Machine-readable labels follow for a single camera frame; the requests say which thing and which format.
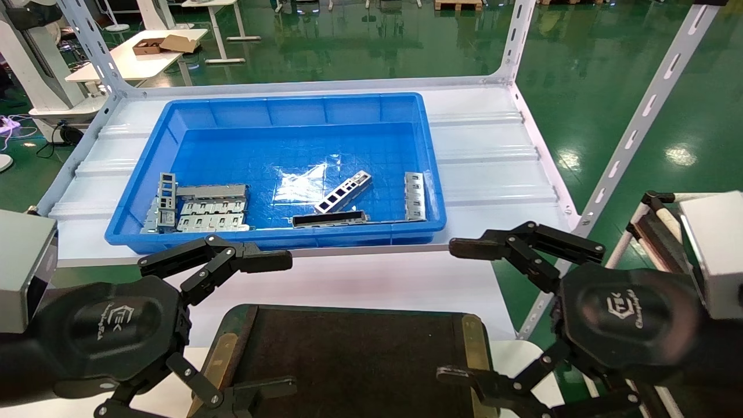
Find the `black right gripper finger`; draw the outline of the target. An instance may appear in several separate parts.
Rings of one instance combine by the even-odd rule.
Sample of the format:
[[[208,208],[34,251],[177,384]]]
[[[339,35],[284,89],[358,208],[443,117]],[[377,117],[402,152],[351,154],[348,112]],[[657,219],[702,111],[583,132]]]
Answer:
[[[553,372],[559,362],[576,357],[578,354],[574,347],[559,340],[515,378],[491,370],[454,366],[437,368],[436,378],[441,383],[469,387],[481,405],[511,410],[519,417],[611,417],[640,407],[640,395],[623,379],[602,397],[555,407],[540,402],[532,392],[534,387]]]
[[[512,230],[488,229],[477,239],[452,238],[449,254],[468,260],[507,260],[540,291],[554,293],[560,270],[549,264],[547,254],[571,264],[599,264],[605,247],[584,237],[528,221]]]

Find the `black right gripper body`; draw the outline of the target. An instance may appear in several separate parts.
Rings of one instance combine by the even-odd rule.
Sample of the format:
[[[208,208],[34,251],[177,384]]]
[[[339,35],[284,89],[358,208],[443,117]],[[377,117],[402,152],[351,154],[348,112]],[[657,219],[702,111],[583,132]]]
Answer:
[[[661,383],[682,376],[709,324],[692,278],[583,264],[562,278],[560,336],[586,375]]]

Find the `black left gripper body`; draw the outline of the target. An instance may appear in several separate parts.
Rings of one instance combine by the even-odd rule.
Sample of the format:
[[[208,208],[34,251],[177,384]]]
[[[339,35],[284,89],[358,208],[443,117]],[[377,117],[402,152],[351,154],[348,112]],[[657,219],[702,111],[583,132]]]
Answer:
[[[35,381],[57,397],[146,392],[189,338],[189,308],[157,277],[58,289],[35,315]]]

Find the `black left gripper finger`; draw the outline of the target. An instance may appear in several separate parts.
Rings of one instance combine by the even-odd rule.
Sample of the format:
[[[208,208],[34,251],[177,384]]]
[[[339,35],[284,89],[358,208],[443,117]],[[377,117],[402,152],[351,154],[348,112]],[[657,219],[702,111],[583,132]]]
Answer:
[[[297,379],[294,376],[241,383],[221,391],[180,352],[170,355],[165,365],[201,400],[194,417],[253,417],[263,400],[291,396],[297,392]],[[119,386],[111,398],[96,408],[95,417],[160,417],[149,411],[131,408],[130,403],[136,394],[137,389],[132,385]]]
[[[143,257],[138,262],[143,277],[160,279],[197,268],[181,283],[184,304],[197,306],[234,273],[284,272],[294,260],[287,250],[263,251],[255,243],[234,243],[217,235],[179,244]]]

